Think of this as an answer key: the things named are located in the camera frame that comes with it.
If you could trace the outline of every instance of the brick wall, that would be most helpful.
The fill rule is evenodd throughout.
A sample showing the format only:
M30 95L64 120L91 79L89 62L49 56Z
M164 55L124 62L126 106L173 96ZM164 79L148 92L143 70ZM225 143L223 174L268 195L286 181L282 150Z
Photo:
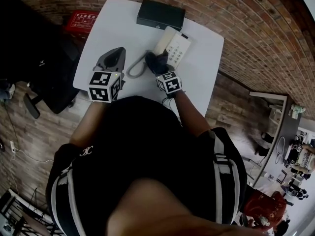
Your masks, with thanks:
M61 23L74 9L100 10L106 0L22 1ZM315 119L315 28L301 0L157 1L185 8L187 18L225 38L220 71L253 90L290 94Z

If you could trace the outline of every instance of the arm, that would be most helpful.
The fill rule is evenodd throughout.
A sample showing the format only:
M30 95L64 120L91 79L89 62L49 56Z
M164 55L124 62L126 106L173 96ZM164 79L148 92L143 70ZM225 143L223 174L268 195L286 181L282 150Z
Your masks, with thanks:
M307 144L303 144L303 145L302 145L302 148L305 148L305 149L307 149L309 152L315 154L315 147L311 147L311 146L309 146L309 145L307 145Z
M108 106L108 103L91 103L79 125L73 132L69 143L82 148L89 146Z
M259 232L265 232L267 230L270 229L270 227L267 227L267 226L262 226L262 225L256 225L256 226L253 226L253 223L254 223L254 220L253 219L250 219L248 221L248 228L252 228L254 230L257 230Z
M175 93L175 103L183 127L196 137L201 135L203 132L210 130L211 127L207 123L206 119L195 108L187 95L185 95L182 90Z

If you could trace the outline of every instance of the backpack strap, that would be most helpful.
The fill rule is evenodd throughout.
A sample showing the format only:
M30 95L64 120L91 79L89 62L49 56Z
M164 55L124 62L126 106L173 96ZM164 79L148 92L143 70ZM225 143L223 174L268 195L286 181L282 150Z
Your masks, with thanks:
M215 140L214 143L214 172L215 172L215 181L216 181L216 222L222 223L222 182L220 174L233 174L234 178L234 209L233 209L233 218L231 223L234 221L236 214L238 212L239 199L240 199L240 180L237 165L231 159L228 159L224 155L224 144L216 136L213 131L209 131L210 137Z
M59 220L58 220L58 213L57 213L57 202L56 202L56 192L58 189L58 186L61 185L68 185L68 198L69 198L69 206L71 209L72 218L74 221L74 225L72 225L72 228L76 228L76 231L79 236L86 236L84 228L81 223L81 219L79 216L78 208L75 201L75 194L74 194L74 183L73 183L73 168L72 163L69 165L68 168L62 171L61 175L57 177L57 179L54 182L52 193L51 193L51 206L52 206L52 212L54 219L56 221L56 224L62 230L62 232L66 235L64 229L62 228Z

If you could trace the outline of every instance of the white table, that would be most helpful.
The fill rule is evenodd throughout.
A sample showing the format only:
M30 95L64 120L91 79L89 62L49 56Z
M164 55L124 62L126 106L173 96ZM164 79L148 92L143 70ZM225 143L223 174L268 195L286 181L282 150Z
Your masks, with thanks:
M163 30L137 25L136 19L141 3L128 0L107 0L92 28L82 52L73 86L88 89L88 74L98 58L117 47L126 49L125 70L145 50L153 50L163 35ZM198 111L205 116L216 80L224 39L208 28L185 18L181 31L192 39L192 43L177 68L178 75ZM132 70L136 73L141 63ZM147 71L137 79L124 77L126 81L118 98L140 95L161 102L166 97L155 82L153 73ZM172 110L178 115L174 101Z
M266 159L262 166L258 166L260 168L258 175L254 179L251 177L252 181L250 180L253 183L253 187L261 187L270 183L268 180L270 177L272 181L276 181L281 171L285 169L283 160L289 152L289 145L295 138L301 114L298 115L297 119L292 117L290 109L291 105L295 104L295 102L290 96L261 92L250 92L250 95L265 98L269 102L277 100L277 104L282 103L281 117ZM282 154L282 159L279 158L277 152Z

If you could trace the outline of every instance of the bag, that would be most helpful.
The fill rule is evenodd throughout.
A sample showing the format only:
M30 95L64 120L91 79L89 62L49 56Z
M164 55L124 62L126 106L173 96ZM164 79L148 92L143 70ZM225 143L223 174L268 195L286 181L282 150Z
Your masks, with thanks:
M209 131L209 134L214 139L214 160L212 163L215 171L216 223L231 224L239 211L240 179L238 169L235 162L224 154L223 142L213 131ZM86 233L75 200L72 163L62 171L54 182L51 193L52 213L56 224L64 234L67 236L85 236ZM227 191L231 186L234 186L234 198L231 197L231 191Z

